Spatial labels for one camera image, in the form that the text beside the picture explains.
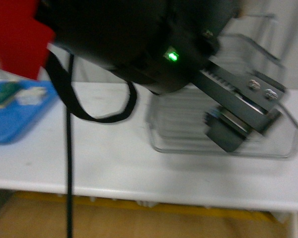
clear plastic container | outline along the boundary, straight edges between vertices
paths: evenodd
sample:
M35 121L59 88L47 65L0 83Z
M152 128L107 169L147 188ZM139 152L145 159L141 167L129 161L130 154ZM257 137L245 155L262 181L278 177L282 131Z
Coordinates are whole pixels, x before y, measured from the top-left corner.
M221 36L221 51L212 61L243 76L254 70L283 83L285 68L279 60L243 35ZM164 153L227 155L206 135L205 112L218 104L192 85L175 93L152 96L147 122L152 147ZM298 124L280 105L282 117L265 136L253 132L230 155L258 158L288 158L298 147Z

white object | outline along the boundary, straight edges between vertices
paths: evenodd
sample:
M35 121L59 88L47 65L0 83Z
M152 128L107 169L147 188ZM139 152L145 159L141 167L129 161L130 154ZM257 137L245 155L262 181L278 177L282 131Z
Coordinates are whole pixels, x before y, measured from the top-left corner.
M159 203L158 202L149 202L149 201L136 201L136 203L139 205L139 206L142 206L142 207L149 207L149 208L152 208L156 205L158 205Z
M16 94L16 100L20 105L38 105L46 95L45 87L31 87L23 89Z
M298 238L298 212L291 212L287 238Z
M94 116L119 110L128 94L124 84L75 85ZM298 153L282 161L156 152L145 124L150 92L137 89L138 105L125 122L73 120L76 195L298 211ZM298 90L289 91L285 105L298 120ZM58 102L22 140L0 145L0 188L65 193L64 128L64 106Z

